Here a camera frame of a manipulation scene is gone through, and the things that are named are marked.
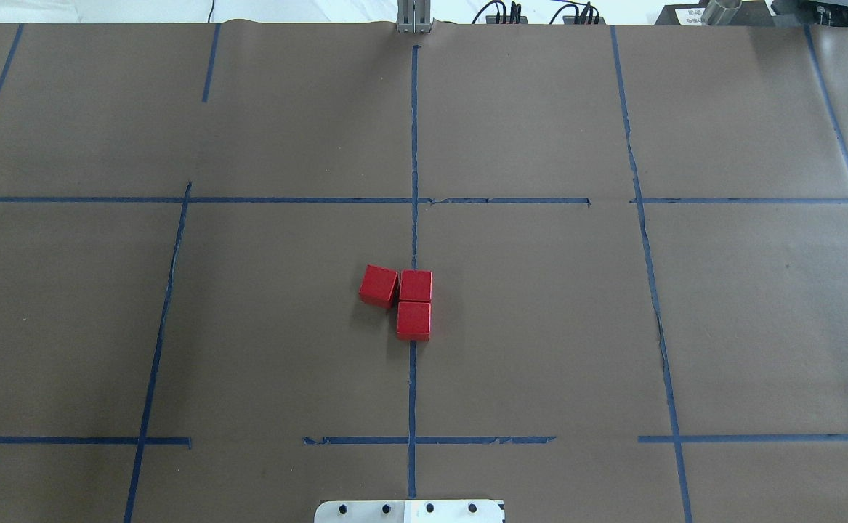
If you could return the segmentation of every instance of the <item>metal bracket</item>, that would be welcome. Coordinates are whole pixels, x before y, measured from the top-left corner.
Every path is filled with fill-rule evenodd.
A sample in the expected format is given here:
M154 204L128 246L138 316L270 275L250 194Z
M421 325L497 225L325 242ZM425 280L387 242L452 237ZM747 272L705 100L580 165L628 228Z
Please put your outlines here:
M398 33L430 33L430 0L397 0Z
M499 500L325 502L314 523L504 523Z

